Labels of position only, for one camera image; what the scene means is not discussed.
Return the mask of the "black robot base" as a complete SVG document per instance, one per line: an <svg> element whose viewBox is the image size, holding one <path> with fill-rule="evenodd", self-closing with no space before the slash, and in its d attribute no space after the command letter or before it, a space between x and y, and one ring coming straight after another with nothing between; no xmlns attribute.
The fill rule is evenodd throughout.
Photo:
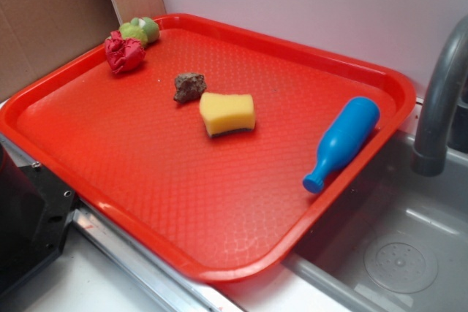
<svg viewBox="0 0 468 312"><path fill-rule="evenodd" d="M19 167L1 148L1 297L61 255L75 204L47 167Z"/></svg>

